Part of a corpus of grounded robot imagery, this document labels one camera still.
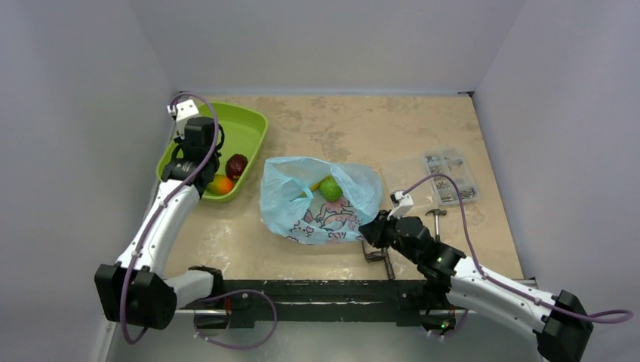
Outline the dark metal clamp bracket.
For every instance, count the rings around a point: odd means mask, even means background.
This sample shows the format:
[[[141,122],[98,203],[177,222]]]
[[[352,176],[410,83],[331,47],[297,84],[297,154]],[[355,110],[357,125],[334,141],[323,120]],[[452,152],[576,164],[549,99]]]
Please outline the dark metal clamp bracket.
[[[387,248],[371,249],[370,245],[366,241],[361,242],[361,245],[362,245],[362,252],[363,252],[365,261],[367,263],[382,262],[385,266],[387,278],[390,281],[395,280],[395,272],[392,267],[392,262],[389,257],[388,249]]]

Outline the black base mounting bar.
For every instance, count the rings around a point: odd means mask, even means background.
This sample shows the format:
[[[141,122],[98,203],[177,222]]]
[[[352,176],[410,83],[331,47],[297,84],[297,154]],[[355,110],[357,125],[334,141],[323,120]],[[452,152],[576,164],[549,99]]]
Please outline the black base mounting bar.
[[[204,329],[252,328],[258,321],[394,323],[449,334],[467,313],[419,280],[228,280],[216,300],[188,304]]]

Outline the lime green plastic tray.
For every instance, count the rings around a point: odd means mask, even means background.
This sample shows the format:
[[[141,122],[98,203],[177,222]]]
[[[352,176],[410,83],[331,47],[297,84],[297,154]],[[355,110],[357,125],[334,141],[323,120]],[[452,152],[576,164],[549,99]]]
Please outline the lime green plastic tray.
[[[190,181],[202,198],[215,202],[229,202],[239,194],[262,149],[268,121],[258,112],[229,103],[198,106],[200,116],[176,127],[170,145],[158,163],[156,174],[161,181],[175,179],[179,183],[203,168]],[[225,165],[234,154],[248,158],[248,166],[234,189],[227,195],[216,196],[206,190],[216,174],[225,174]]]

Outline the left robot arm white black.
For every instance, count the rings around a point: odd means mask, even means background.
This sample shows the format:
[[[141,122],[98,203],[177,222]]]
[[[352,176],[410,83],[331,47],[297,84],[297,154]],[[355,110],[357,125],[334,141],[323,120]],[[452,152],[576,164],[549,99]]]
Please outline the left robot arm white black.
[[[152,209],[118,259],[98,267],[94,282],[108,321],[163,330],[175,311],[198,300],[216,308],[225,298],[221,273],[195,267],[164,279],[168,254],[186,218],[202,199],[220,166],[220,127],[215,118],[197,116],[184,127],[173,155],[162,172]]]

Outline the light blue plastic bag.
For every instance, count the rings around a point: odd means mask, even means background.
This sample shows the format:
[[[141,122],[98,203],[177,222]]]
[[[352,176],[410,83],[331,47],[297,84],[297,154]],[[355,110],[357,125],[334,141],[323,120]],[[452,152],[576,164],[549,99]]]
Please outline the light blue plastic bag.
[[[343,190],[340,200],[328,202],[319,190],[299,197],[326,176]],[[342,244],[363,240],[358,227],[374,219],[382,198],[382,180],[367,165],[290,156],[265,161],[259,206],[264,224],[276,235],[306,245]]]

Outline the clear plastic screw box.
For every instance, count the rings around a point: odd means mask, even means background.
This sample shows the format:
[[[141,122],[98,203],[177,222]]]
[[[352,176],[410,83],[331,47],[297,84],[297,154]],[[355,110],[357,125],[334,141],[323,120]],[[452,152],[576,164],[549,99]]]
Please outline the clear plastic screw box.
[[[420,155],[385,161],[380,171],[390,192],[408,189],[422,178],[436,175],[411,191],[412,210],[417,213],[458,204],[454,187],[444,175],[454,179],[463,203],[475,202],[482,196],[463,153],[454,147],[441,147]]]

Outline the red fake apple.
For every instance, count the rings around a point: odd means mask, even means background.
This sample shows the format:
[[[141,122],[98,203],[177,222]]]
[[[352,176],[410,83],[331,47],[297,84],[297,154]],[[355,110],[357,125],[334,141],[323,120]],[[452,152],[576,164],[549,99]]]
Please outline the red fake apple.
[[[237,182],[241,178],[247,166],[248,158],[246,156],[242,154],[232,155],[225,165],[226,177],[233,182]]]

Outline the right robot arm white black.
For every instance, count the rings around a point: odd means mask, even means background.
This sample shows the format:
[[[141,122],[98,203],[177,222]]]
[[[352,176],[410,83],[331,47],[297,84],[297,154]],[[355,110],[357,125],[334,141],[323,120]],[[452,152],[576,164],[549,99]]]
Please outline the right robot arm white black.
[[[396,218],[382,210],[358,230],[372,247],[392,248],[416,265],[430,305],[449,302],[490,318],[533,343],[548,361],[582,359],[594,326],[573,293],[537,290],[478,265],[432,236],[417,216]]]

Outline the orange red fake mango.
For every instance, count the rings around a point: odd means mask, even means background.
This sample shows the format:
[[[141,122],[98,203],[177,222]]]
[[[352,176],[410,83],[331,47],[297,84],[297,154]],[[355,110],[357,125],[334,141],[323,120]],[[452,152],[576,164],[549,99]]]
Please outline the orange red fake mango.
[[[216,174],[212,182],[206,186],[206,190],[216,196],[229,194],[235,187],[235,183],[227,176]]]

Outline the green fake lime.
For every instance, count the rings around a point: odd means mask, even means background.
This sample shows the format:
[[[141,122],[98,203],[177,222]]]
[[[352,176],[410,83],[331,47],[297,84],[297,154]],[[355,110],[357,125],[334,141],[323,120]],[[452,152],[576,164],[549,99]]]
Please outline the green fake lime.
[[[343,190],[332,176],[325,177],[318,184],[318,190],[322,197],[328,202],[338,201],[343,196]]]

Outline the small black-handled hammer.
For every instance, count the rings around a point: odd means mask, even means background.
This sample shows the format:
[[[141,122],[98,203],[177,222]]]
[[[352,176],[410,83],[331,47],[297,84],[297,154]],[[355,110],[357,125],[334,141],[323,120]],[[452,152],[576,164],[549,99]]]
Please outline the small black-handled hammer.
[[[440,236],[440,217],[446,216],[447,214],[447,210],[443,210],[440,208],[434,208],[426,212],[426,216],[433,215],[434,217],[434,238],[438,238]]]

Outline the yellow fake banana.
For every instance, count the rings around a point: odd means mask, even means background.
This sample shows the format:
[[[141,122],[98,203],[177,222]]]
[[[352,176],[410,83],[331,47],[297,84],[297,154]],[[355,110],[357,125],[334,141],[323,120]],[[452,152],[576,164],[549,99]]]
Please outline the yellow fake banana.
[[[319,187],[325,183],[328,182],[329,180],[333,179],[332,176],[326,176],[325,178],[321,179],[320,181],[318,181],[317,183],[309,186],[308,188],[304,189],[301,194],[299,195],[300,198],[305,198],[308,195],[311,195],[314,191],[318,190]]]

